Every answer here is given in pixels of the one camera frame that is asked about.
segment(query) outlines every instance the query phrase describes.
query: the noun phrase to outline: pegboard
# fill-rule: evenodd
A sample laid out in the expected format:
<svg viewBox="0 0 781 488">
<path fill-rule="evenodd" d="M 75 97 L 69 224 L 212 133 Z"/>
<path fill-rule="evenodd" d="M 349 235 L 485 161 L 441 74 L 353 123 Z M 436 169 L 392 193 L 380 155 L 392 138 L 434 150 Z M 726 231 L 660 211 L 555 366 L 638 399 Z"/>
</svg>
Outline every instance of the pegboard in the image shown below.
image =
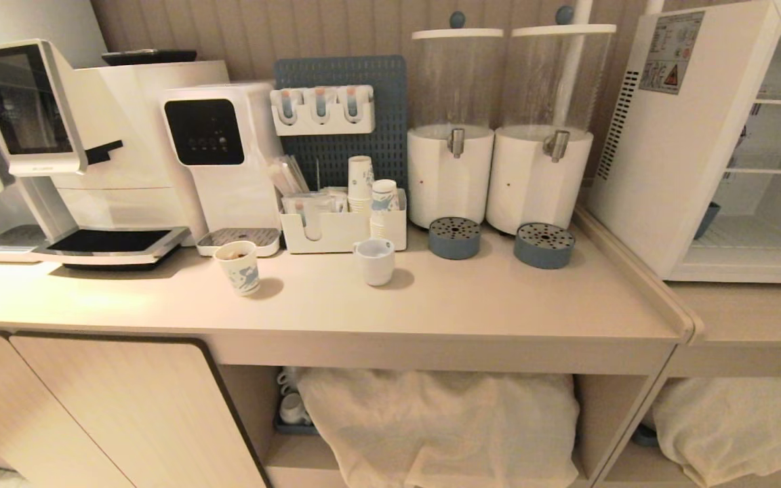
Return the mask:
<svg viewBox="0 0 781 488">
<path fill-rule="evenodd" d="M 300 164 L 309 188 L 316 187 L 319 161 L 322 186 L 348 185 L 348 158 L 368 155 L 376 179 L 408 188 L 406 149 L 407 88 L 403 56 L 280 59 L 273 66 L 276 88 L 371 85 L 376 129 L 371 134 L 285 136 L 282 147 Z"/>
</svg>

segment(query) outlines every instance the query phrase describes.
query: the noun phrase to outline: coffee machine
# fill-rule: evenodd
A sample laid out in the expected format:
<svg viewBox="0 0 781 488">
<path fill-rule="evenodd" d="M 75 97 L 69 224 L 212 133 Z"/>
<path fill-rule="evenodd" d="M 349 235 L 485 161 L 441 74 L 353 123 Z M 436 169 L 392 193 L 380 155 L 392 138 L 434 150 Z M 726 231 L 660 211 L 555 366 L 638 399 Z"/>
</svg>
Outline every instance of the coffee machine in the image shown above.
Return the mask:
<svg viewBox="0 0 781 488">
<path fill-rule="evenodd" d="M 74 69 L 49 41 L 0 45 L 9 172 L 49 176 L 76 224 L 38 247 L 71 268 L 151 268 L 207 232 L 158 109 L 172 87 L 225 83 L 224 62 Z"/>
<path fill-rule="evenodd" d="M 167 134 L 192 173 L 209 234 L 198 252 L 212 256 L 231 241 L 253 241 L 258 256 L 279 250 L 279 198 L 267 173 L 282 143 L 273 127 L 270 83 L 170 89 L 161 97 Z"/>
<path fill-rule="evenodd" d="M 0 0 L 0 43 L 46 37 L 71 62 L 102 62 L 104 40 L 89 0 Z M 75 227 L 49 177 L 15 178 L 0 139 L 0 262 L 37 262 L 34 249 Z"/>
</svg>

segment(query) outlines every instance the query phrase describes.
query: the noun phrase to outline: beverage dispenser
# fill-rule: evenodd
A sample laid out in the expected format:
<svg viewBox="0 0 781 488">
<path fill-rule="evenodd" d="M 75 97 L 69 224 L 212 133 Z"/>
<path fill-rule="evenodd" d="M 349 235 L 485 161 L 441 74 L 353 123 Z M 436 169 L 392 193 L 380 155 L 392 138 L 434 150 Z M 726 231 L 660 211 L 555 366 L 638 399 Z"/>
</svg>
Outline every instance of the beverage dispenser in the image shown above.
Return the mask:
<svg viewBox="0 0 781 488">
<path fill-rule="evenodd" d="M 442 217 L 484 219 L 504 52 L 499 28 L 412 34 L 418 46 L 409 145 L 409 218 L 428 228 Z"/>
<path fill-rule="evenodd" d="M 590 118 L 616 25 L 516 28 L 508 43 L 487 222 L 568 227 L 593 143 Z"/>
</svg>

